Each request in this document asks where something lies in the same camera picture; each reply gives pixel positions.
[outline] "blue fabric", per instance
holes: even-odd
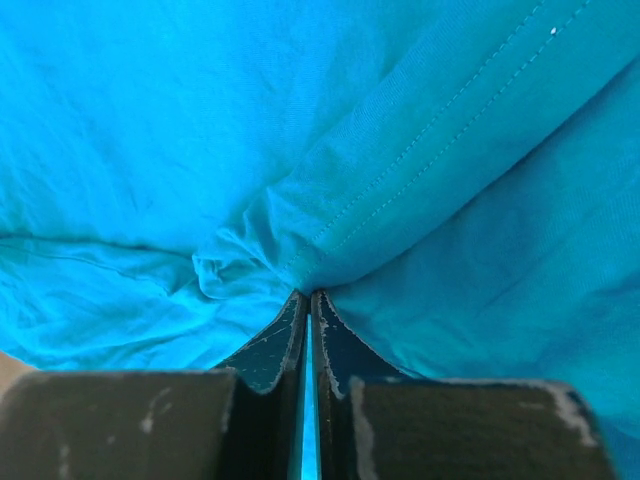
[[[640,3],[409,3],[0,5],[0,349],[208,368],[330,287],[412,375],[574,384],[640,478]]]

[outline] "stitching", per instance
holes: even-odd
[[[373,217],[375,217],[378,213],[380,213],[384,208],[386,208],[388,205],[390,205],[391,203],[393,203],[399,196],[401,196],[409,187],[411,187],[413,184],[415,184],[418,179],[427,171],[431,168],[431,166],[442,156],[444,155],[444,153],[447,152],[447,150],[449,150],[449,148],[451,148],[451,146],[453,144],[455,144],[471,127],[471,125],[473,123],[475,123],[478,118],[480,118],[488,109],[489,107],[500,97],[500,95],[502,95],[504,93],[504,91],[509,88],[509,86],[513,83],[513,81],[529,66],[531,65],[539,56],[540,54],[544,51],[544,49],[547,47],[547,45],[549,45],[554,38],[556,38],[559,34],[561,34],[575,19],[578,15],[580,15],[580,13],[582,13],[582,11],[584,11],[585,8],[587,8],[589,6],[589,4],[591,4],[592,0],[585,0],[582,5],[580,5],[580,7],[573,12],[573,14],[571,15],[571,17],[560,27],[558,28],[553,35],[551,35],[549,38],[547,38],[547,40],[542,44],[542,46],[540,48],[538,48],[538,50],[533,54],[533,56],[531,58],[529,58],[525,63],[522,64],[522,66],[520,66],[520,68],[518,70],[515,71],[515,73],[513,75],[511,75],[511,77],[509,78],[509,80],[507,81],[507,83],[505,83],[502,88],[500,88],[500,90],[498,90],[497,93],[495,93],[493,95],[493,97],[491,97],[491,99],[489,100],[489,102],[487,102],[487,104],[482,108],[482,110],[480,110],[473,118],[471,118],[471,120],[469,120],[469,122],[462,128],[462,130],[460,130],[460,132],[458,132],[458,134],[453,137],[453,139],[442,149],[438,152],[438,154],[431,160],[431,162],[429,162],[420,172],[418,172],[418,174],[409,182],[407,183],[399,192],[397,192],[391,199],[387,200],[385,203],[383,203],[380,207],[378,207],[367,219],[365,219],[360,225],[358,225],[342,242],[340,242],[339,245],[333,247],[332,249],[330,249],[329,251],[327,251],[325,254],[323,254],[321,256],[321,258],[314,263],[314,265],[305,272],[304,277],[303,277],[303,282],[304,280],[306,280],[309,276],[309,274],[311,273],[311,271],[318,266],[318,264],[324,260],[329,253],[339,249],[340,247],[342,247],[351,237],[353,237],[358,231],[360,231]]]
[[[404,149],[404,151],[393,161],[393,163],[391,163],[391,165],[389,165],[386,170],[384,172],[382,172],[380,175],[378,175],[378,177],[376,177],[376,179],[371,182],[356,198],[354,198],[351,202],[349,202],[349,204],[344,207],[342,209],[342,211],[336,215],[333,220],[331,220],[327,225],[325,225],[322,230],[320,230],[320,232],[318,232],[311,240],[309,240],[306,245],[304,247],[302,247],[298,253],[291,259],[289,260],[289,262],[287,262],[287,264],[283,267],[282,271],[286,272],[291,265],[302,255],[302,253],[306,250],[308,250],[308,248],[311,246],[311,244],[313,242],[315,242],[318,238],[320,238],[322,235],[324,235],[324,233],[329,230],[333,225],[335,225],[335,223],[342,218],[356,203],[358,203],[360,200],[362,200],[365,195],[371,191],[371,189],[378,185],[388,174],[389,172],[394,169],[395,167],[397,167],[407,156],[407,154],[413,149],[413,147],[422,139],[422,137],[424,136],[424,134],[429,131],[433,125],[435,124],[435,122],[442,116],[443,113],[445,113],[449,107],[451,107],[451,105],[453,105],[453,103],[460,97],[460,95],[462,95],[465,90],[467,90],[467,88],[469,88],[469,86],[480,76],[480,74],[484,71],[484,69],[487,67],[487,65],[489,65],[489,63],[491,63],[491,61],[496,58],[501,52],[502,50],[504,50],[504,48],[509,45],[509,43],[511,42],[511,40],[513,40],[513,38],[518,34],[518,32],[525,26],[526,22],[533,18],[533,16],[536,14],[536,12],[542,7],[542,5],[544,5],[546,0],[540,0],[536,6],[534,7],[534,9],[522,20],[522,22],[520,22],[520,24],[518,24],[518,26],[515,28],[515,30],[507,37],[507,39],[498,47],[498,49],[493,52],[485,61],[484,63],[480,66],[480,68],[476,71],[476,73],[467,81],[467,83],[465,83],[465,85],[458,91],[458,93],[456,93],[451,100],[449,100],[444,107],[442,107],[434,116],[433,118],[427,123],[427,126],[424,127],[420,133],[413,139],[413,141],[409,144],[409,146],[407,148]]]

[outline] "black metal part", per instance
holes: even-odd
[[[307,312],[294,292],[209,372],[24,376],[0,404],[0,480],[299,477]]]
[[[593,415],[541,380],[413,380],[311,300],[321,478],[614,479]]]

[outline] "teal cloth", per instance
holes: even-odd
[[[0,349],[208,368],[328,287],[411,375],[572,383],[640,478],[639,24],[635,0],[0,6]]]

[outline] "garment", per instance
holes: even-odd
[[[573,383],[640,477],[640,3],[28,3],[1,350],[209,368],[328,287],[412,375]]]

